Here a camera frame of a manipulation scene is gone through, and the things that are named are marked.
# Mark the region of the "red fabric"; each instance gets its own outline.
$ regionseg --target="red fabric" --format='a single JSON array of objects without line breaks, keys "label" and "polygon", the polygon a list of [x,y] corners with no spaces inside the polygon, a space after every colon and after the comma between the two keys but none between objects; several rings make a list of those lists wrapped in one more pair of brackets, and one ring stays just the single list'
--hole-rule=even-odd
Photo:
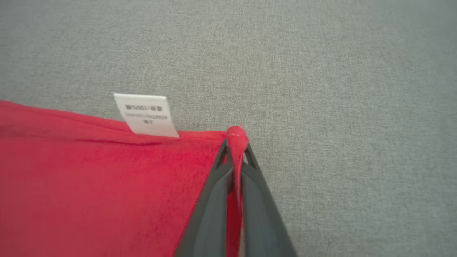
[{"label": "red fabric", "polygon": [[123,122],[10,102],[0,121],[0,256],[172,256],[227,137],[227,252],[238,255],[241,128],[136,135]]}]

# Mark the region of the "care label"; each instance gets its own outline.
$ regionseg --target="care label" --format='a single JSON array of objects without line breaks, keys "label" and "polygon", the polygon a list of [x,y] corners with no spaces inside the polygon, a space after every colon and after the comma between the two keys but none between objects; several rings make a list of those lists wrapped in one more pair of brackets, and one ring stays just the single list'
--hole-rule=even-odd
[{"label": "care label", "polygon": [[135,134],[179,137],[167,97],[114,93],[117,108]]}]

